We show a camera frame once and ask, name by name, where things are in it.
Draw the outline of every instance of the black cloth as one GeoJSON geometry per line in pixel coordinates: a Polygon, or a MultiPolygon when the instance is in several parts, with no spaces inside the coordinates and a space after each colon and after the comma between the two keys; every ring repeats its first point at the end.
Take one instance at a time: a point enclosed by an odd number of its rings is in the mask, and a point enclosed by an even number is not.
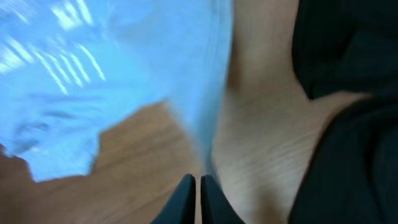
{"type": "Polygon", "coordinates": [[[398,93],[398,1],[300,0],[292,58],[310,99],[398,93]]]}
{"type": "Polygon", "coordinates": [[[361,101],[331,122],[289,223],[398,223],[398,98],[361,101]]]}
{"type": "MultiPolygon", "coordinates": [[[[185,175],[152,224],[194,224],[195,189],[195,178],[185,175]]],[[[203,224],[244,224],[212,176],[201,178],[200,192],[203,224]]]]}

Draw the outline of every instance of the black object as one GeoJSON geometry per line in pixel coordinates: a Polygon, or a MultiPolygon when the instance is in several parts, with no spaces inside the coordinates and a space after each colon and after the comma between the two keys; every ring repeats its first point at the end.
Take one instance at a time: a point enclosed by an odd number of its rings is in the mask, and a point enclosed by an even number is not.
{"type": "Polygon", "coordinates": [[[310,99],[398,93],[398,1],[300,0],[292,57],[310,99]]]}
{"type": "Polygon", "coordinates": [[[331,122],[289,223],[398,223],[398,98],[361,101],[331,122]]]}
{"type": "MultiPolygon", "coordinates": [[[[201,210],[203,224],[244,224],[210,175],[201,178],[201,210]]],[[[193,224],[194,222],[195,178],[187,174],[152,224],[193,224]]]]}

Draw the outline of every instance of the crumpled cloth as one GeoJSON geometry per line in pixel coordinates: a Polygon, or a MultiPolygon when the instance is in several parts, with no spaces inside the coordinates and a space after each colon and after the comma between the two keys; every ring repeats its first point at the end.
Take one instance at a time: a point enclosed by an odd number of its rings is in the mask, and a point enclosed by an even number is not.
{"type": "Polygon", "coordinates": [[[0,144],[37,181],[88,175],[98,136],[167,100],[211,150],[230,0],[0,0],[0,144]]]}

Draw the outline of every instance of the light blue fabric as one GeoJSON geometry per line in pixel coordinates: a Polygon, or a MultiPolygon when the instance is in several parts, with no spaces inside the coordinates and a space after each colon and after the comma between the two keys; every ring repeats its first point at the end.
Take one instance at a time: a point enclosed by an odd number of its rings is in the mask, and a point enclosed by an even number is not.
{"type": "Polygon", "coordinates": [[[100,133],[162,100],[209,151],[231,29],[230,0],[0,0],[4,153],[35,181],[87,175],[100,133]]]}

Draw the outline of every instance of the wood grain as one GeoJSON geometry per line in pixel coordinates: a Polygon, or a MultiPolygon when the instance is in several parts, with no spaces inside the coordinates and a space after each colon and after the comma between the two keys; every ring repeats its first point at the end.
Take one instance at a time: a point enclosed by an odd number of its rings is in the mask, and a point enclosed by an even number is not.
{"type": "MultiPolygon", "coordinates": [[[[328,121],[359,95],[308,101],[290,47],[297,0],[235,1],[233,57],[215,141],[226,196],[246,223],[286,223],[328,121]]],[[[88,177],[33,183],[24,161],[0,157],[0,223],[149,223],[200,165],[162,105],[104,133],[88,177]]],[[[200,223],[197,211],[197,223],[200,223]]]]}

